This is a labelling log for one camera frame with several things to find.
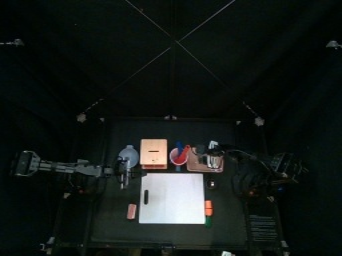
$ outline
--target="light fixture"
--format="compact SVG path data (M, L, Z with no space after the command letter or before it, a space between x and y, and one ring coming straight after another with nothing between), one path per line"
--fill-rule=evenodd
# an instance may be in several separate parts
M342 48L342 45L337 44L337 42L332 40L332 41L329 41L329 42L327 43L325 47L337 49L337 47Z
M21 39L15 39L13 42L0 42L0 45L23 46L25 44Z

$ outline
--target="black cloth backdrop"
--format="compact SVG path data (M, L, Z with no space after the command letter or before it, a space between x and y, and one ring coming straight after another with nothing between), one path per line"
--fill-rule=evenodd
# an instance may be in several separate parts
M267 128L271 152L293 152L308 174L280 200L293 255L340 255L342 52L332 52L297 83Z

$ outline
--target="small box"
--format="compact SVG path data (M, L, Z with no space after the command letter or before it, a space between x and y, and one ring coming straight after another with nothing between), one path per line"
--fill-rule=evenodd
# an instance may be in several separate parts
M142 169L166 169L166 140L141 139L140 165Z

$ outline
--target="black ceiling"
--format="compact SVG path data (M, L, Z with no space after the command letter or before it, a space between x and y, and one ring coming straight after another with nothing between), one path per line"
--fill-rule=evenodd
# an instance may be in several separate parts
M0 47L2 87L37 84L74 116L102 99L88 115L267 117L340 38L340 0L1 4L0 41L25 43Z

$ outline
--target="white board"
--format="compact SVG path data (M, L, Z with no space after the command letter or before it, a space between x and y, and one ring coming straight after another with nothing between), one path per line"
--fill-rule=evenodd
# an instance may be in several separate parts
M141 178L138 223L204 221L202 174L148 173Z

